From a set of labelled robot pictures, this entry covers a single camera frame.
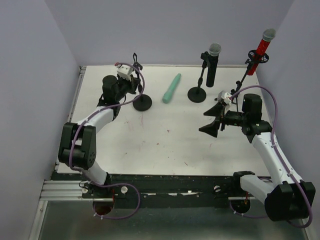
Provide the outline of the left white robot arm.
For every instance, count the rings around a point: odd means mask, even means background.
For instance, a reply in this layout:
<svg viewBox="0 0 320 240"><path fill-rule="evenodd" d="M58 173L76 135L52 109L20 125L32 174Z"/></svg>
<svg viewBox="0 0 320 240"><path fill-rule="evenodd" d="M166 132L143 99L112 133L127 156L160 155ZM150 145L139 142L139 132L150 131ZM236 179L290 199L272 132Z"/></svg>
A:
<svg viewBox="0 0 320 240"><path fill-rule="evenodd" d="M79 122L63 125L58 150L58 161L70 169L82 173L91 182L105 186L109 174L96 161L97 133L118 116L120 101L127 94L142 90L141 79L129 76L107 75L102 79L102 94L95 110Z"/></svg>

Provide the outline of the teal microphone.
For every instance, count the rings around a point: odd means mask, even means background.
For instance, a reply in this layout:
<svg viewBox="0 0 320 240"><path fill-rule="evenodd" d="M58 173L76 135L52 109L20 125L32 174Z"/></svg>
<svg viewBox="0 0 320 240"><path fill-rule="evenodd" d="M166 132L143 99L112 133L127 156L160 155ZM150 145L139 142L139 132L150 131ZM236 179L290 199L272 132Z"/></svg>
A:
<svg viewBox="0 0 320 240"><path fill-rule="evenodd" d="M174 77L174 79L172 80L171 84L169 85L167 91L164 93L164 95L162 97L162 102L163 103L168 104L171 101L171 99L173 97L173 94L174 94L176 88L178 87L178 85L180 83L181 76L182 76L182 74L178 73Z"/></svg>

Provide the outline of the black round-base stand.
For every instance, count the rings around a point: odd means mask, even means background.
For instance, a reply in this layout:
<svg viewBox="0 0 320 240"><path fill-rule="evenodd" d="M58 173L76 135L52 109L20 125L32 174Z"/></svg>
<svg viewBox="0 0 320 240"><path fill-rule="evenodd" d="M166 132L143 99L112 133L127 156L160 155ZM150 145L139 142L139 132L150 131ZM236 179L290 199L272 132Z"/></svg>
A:
<svg viewBox="0 0 320 240"><path fill-rule="evenodd" d="M134 77L134 81L137 83L137 89L139 92L139 96L134 98L133 107L135 110L139 112L147 111L152 106L152 99L147 94L144 94L144 87L142 80L140 78L140 71L143 69L143 66L138 62L138 55L134 52L133 53L133 66L138 69L135 70L136 77Z"/></svg>
<svg viewBox="0 0 320 240"><path fill-rule="evenodd" d="M188 99L193 103L202 103L207 97L206 91L203 88L201 88L201 85L203 83L203 75L204 75L205 69L207 68L207 65L208 65L207 63L208 56L209 56L209 53L207 51L201 53L200 59L203 60L203 62L201 66L202 70L200 73L200 77L198 78L198 81L197 81L197 86L190 88L187 93Z"/></svg>

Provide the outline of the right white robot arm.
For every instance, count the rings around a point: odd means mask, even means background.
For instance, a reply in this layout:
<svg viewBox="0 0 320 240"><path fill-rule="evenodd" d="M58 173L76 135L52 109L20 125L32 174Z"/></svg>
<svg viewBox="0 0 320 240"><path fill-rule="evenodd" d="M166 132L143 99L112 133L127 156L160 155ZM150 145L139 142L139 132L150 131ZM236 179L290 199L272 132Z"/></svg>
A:
<svg viewBox="0 0 320 240"><path fill-rule="evenodd" d="M261 97L253 93L245 94L241 112L229 110L231 104L231 94L220 92L216 105L204 113L215 120L199 128L199 131L216 138L218 131L223 131L225 126L241 127L271 178L268 183L250 171L235 172L235 188L248 192L263 203L267 216L274 222L308 218L310 214L306 201L313 202L316 189L311 182L302 180L277 146L272 126L262 120Z"/></svg>

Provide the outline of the black tripod shock-mount stand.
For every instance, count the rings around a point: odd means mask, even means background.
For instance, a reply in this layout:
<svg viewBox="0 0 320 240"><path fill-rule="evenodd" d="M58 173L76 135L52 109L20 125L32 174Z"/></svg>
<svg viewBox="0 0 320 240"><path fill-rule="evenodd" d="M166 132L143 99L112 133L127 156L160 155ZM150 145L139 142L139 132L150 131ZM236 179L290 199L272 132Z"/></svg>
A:
<svg viewBox="0 0 320 240"><path fill-rule="evenodd" d="M237 93L241 89L246 76L249 75L250 70L253 70L255 64L257 65L264 64L264 63L267 63L268 61L269 61L269 56L267 53L263 53L262 55L259 55L257 53L257 50L250 50L248 52L248 59L245 61L245 64L247 64L245 74L243 75L241 81L239 80L236 81L236 89L231 90L230 92L231 95Z"/></svg>

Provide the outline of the black microphone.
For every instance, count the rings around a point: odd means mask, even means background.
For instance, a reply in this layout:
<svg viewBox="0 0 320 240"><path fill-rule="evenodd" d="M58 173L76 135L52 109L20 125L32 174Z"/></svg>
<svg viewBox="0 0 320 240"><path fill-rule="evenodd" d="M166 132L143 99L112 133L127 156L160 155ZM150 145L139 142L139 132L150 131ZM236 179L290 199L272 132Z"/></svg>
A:
<svg viewBox="0 0 320 240"><path fill-rule="evenodd" d="M208 49L206 86L212 88L215 83L219 54L222 48L219 43L212 43Z"/></svg>

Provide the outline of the red rhinestone microphone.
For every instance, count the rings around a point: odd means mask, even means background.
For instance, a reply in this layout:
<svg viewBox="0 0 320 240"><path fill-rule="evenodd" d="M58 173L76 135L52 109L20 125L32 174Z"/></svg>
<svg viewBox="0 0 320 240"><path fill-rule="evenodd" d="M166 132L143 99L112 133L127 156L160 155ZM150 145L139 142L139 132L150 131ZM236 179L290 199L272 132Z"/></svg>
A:
<svg viewBox="0 0 320 240"><path fill-rule="evenodd" d="M252 76L256 71L259 64L267 63L269 56L266 50L270 42L275 38L276 30L273 28L266 29L262 34L262 39L256 50L250 50L248 53L248 59L245 62L248 64L246 74Z"/></svg>

